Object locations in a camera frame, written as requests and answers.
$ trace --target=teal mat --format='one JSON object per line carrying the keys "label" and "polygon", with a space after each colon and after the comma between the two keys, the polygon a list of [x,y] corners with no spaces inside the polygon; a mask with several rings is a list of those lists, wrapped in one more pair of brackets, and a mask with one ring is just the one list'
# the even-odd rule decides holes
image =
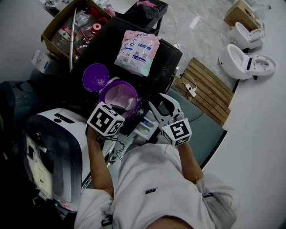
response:
{"label": "teal mat", "polygon": [[[192,120],[202,113],[199,108],[174,89],[171,88],[167,95],[179,102],[181,109],[185,114],[185,118],[188,118],[188,120]],[[206,114],[203,114],[200,118],[190,122],[190,126],[193,134],[189,144],[193,150],[194,157],[198,164],[201,165],[217,144],[224,130]]]}

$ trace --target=white wall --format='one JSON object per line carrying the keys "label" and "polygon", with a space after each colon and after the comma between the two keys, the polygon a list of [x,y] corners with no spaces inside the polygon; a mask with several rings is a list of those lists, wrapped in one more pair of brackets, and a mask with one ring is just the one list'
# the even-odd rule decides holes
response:
{"label": "white wall", "polygon": [[38,0],[0,0],[0,82],[26,80],[41,34],[52,20]]}
{"label": "white wall", "polygon": [[276,62],[272,78],[241,82],[226,137],[206,165],[240,196],[234,229],[276,229],[286,218],[286,2],[264,1],[266,38],[259,54]]}

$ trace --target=white toilet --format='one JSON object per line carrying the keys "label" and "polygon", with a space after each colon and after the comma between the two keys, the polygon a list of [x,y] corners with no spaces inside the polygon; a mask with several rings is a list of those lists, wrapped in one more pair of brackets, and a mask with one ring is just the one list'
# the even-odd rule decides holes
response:
{"label": "white toilet", "polygon": [[240,49],[256,48],[264,44],[264,30],[256,29],[249,32],[244,25],[237,22],[233,29],[229,32],[229,37],[234,41],[235,45]]}
{"label": "white toilet", "polygon": [[271,58],[244,54],[233,44],[224,48],[219,63],[231,78],[239,80],[250,79],[252,76],[267,76],[275,72],[275,62]]}

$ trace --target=cardboard box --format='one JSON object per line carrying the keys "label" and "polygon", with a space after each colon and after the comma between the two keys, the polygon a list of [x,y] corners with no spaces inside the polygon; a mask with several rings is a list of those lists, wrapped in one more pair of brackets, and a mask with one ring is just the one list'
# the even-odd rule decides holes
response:
{"label": "cardboard box", "polygon": [[79,7],[81,4],[87,5],[90,8],[95,8],[99,12],[99,17],[104,17],[109,20],[111,16],[106,13],[101,7],[95,4],[92,0],[73,0],[68,4],[62,11],[60,11],[50,24],[46,27],[44,32],[41,35],[41,41],[45,42],[47,49],[57,56],[59,59],[69,60],[67,54],[63,53],[60,49],[53,45],[51,42],[53,36],[61,28],[64,23],[73,16],[75,8]]}
{"label": "cardboard box", "polygon": [[224,21],[229,26],[235,26],[236,22],[240,22],[249,31],[261,28],[256,21],[259,17],[246,5],[242,0],[238,0],[228,11]]}

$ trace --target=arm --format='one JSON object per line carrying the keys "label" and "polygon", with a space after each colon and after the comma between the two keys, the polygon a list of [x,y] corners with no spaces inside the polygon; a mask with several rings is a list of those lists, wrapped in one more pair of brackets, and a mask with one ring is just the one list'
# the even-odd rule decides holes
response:
{"label": "arm", "polygon": [[93,188],[104,190],[113,198],[114,188],[111,175],[106,166],[100,145],[96,138],[96,131],[93,128],[88,127],[87,142]]}
{"label": "arm", "polygon": [[203,177],[202,170],[193,156],[188,142],[178,146],[184,178],[196,184]]}

